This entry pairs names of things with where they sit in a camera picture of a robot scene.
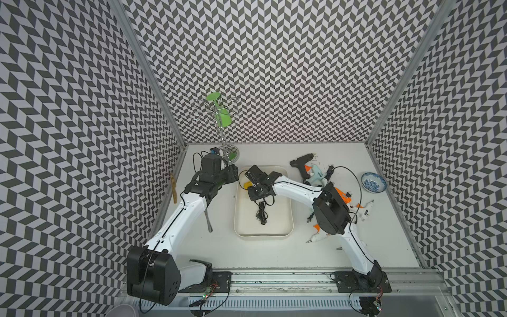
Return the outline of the orange hot glue gun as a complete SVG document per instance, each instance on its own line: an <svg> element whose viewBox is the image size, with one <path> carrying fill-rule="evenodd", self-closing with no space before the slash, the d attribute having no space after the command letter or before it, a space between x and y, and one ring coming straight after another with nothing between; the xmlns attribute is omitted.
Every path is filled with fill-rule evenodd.
<svg viewBox="0 0 507 317"><path fill-rule="evenodd" d="M350 204L352 202L352 198L351 198L351 195L350 193L344 193L342 192L340 189L338 188L335 188L338 192L338 194L340 195L341 199L346 203L346 204Z"/></svg>

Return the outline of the cream plastic storage box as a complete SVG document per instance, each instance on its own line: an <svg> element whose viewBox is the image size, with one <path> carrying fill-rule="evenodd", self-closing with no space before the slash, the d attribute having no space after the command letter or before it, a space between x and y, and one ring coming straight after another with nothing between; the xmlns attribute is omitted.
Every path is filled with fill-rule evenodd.
<svg viewBox="0 0 507 317"><path fill-rule="evenodd" d="M247 166L239 170L239 185L236 191L234 231L244 240L285 239L294 230L291 201L276 195L253 202L243 185Z"/></svg>

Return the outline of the black hot glue gun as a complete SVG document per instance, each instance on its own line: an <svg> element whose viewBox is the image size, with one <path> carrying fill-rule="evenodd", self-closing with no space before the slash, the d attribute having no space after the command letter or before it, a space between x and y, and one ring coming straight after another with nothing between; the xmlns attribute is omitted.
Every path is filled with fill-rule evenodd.
<svg viewBox="0 0 507 317"><path fill-rule="evenodd" d="M313 153L309 153L306 155L303 155L302 157L298 157L290 162L290 166L293 168L298 169L299 173L301 174L301 177L303 180L307 180L310 178L309 171L311 170L310 167L307 167L307 164L312 161L314 158Z"/></svg>

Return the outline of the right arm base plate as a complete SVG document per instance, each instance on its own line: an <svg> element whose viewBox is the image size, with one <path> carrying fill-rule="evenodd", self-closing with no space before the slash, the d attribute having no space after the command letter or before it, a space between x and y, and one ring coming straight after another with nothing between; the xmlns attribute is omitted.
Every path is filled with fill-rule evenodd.
<svg viewBox="0 0 507 317"><path fill-rule="evenodd" d="M333 272L331 277L339 293L391 293L392 286L385 272L363 275L355 271Z"/></svg>

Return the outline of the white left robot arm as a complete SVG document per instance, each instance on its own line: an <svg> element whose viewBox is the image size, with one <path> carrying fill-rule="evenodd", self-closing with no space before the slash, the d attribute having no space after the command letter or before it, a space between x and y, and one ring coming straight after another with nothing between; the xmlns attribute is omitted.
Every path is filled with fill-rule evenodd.
<svg viewBox="0 0 507 317"><path fill-rule="evenodd" d="M218 191L238 181L238 167L217 154L205 155L201 168L180 194L182 201L161 229L145 243L129 249L126 260L127 292L132 297L169 305L178 292L194 285L208 287L212 264L190 260L186 267L176 263L178 249L191 226Z"/></svg>

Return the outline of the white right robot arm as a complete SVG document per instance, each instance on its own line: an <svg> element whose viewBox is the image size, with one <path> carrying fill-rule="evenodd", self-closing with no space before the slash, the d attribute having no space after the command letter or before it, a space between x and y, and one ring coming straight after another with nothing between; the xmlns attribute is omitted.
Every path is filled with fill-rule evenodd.
<svg viewBox="0 0 507 317"><path fill-rule="evenodd" d="M384 281L380 264L360 241L355 220L332 183L323 188L310 186L277 172L267 174L256 165L245 176L252 183L247 191L254 202L279 195L311 207L320 229L339 239L361 288L377 288Z"/></svg>

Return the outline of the mint green glue gun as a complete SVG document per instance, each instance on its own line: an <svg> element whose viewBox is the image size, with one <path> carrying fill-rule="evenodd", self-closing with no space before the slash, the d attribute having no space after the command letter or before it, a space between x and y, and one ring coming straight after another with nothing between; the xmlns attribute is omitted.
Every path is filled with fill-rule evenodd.
<svg viewBox="0 0 507 317"><path fill-rule="evenodd" d="M305 166L307 174L310 178L304 180L303 182L307 185L314 187L325 187L328 183L326 179L326 174L322 172L322 170L317 165Z"/></svg>

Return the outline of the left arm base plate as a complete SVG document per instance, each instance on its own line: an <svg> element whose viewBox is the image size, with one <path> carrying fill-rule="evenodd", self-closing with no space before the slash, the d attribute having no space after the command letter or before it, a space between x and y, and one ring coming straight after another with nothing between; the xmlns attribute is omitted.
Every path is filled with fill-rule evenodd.
<svg viewBox="0 0 507 317"><path fill-rule="evenodd" d="M232 272L218 271L213 272L211 277L197 285L191 285L182 289L179 293L201 294L206 291L213 291L213 294L228 293L231 288Z"/></svg>

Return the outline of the white glue gun grey handle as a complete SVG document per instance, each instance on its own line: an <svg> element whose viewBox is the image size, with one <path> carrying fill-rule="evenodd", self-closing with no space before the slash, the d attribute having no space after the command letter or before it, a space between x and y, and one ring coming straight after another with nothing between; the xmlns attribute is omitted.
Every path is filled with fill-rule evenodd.
<svg viewBox="0 0 507 317"><path fill-rule="evenodd" d="M361 221L366 221L374 209L374 200L368 202L365 206L361 206L360 203L356 205L358 209L357 215Z"/></svg>

